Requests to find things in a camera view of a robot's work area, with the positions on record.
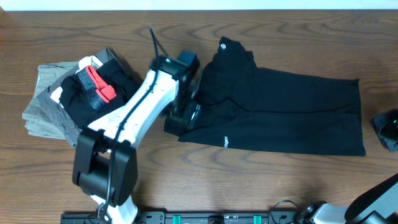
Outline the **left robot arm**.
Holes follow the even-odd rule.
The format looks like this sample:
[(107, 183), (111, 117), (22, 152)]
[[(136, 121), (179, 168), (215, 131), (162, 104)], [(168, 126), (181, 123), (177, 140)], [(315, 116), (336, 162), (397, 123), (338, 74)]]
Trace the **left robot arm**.
[(165, 113), (179, 131), (193, 128), (201, 111), (193, 79), (200, 61), (193, 52), (177, 58), (157, 55), (137, 92), (122, 107), (93, 121), (78, 137), (72, 182), (98, 203), (95, 213), (72, 223), (134, 223), (137, 148), (158, 115)]

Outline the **black t-shirt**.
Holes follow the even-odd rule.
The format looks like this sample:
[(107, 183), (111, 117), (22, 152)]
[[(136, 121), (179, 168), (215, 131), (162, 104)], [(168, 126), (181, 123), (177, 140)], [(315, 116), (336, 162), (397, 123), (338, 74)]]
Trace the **black t-shirt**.
[(359, 82), (256, 65), (240, 42), (222, 37), (206, 65), (192, 128), (166, 119), (180, 142), (252, 151), (364, 156)]

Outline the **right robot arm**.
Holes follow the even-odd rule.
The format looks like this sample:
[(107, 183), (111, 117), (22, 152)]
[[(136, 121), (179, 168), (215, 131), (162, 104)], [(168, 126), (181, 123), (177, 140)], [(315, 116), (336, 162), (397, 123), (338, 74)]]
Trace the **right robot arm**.
[[(397, 110), (371, 120), (382, 146), (397, 151)], [(311, 204), (295, 223), (312, 224), (397, 224), (397, 174), (360, 195), (349, 206), (321, 201)]]

